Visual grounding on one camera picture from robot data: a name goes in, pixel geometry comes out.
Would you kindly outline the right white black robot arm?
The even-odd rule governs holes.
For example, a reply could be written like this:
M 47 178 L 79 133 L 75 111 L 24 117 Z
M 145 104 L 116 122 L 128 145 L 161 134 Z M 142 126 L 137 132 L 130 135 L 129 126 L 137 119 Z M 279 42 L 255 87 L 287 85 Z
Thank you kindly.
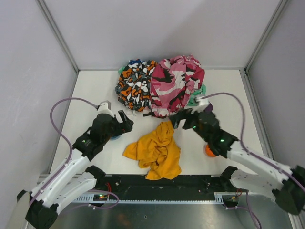
M 221 176 L 235 188 L 246 189 L 273 200 L 282 210 L 299 215 L 305 209 L 305 169 L 290 167 L 252 152 L 241 139 L 224 131 L 213 112 L 181 110 L 169 117 L 174 128 L 184 120 L 183 129 L 192 129 L 215 156 L 235 161 L 253 171 L 228 167 Z

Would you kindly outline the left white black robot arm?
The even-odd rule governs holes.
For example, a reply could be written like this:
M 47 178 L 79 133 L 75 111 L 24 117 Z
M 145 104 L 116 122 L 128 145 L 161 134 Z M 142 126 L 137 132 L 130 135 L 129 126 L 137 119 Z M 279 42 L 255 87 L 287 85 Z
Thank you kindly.
M 75 143 L 64 161 L 30 192 L 25 219 L 36 229 L 48 229 L 59 214 L 83 193 L 95 189 L 105 173 L 88 164 L 113 137 L 132 131 L 133 121 L 123 110 L 122 121 L 109 109 L 102 110 Z

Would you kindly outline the mustard yellow cloth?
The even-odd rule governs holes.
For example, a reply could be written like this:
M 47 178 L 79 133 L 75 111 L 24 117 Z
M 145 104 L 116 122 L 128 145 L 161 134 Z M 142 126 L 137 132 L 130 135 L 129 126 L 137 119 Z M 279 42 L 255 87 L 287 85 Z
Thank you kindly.
M 138 161 L 140 168 L 149 168 L 147 180 L 172 180 L 182 172 L 179 165 L 181 149 L 173 134 L 172 123 L 162 122 L 152 132 L 129 144 L 123 156 Z

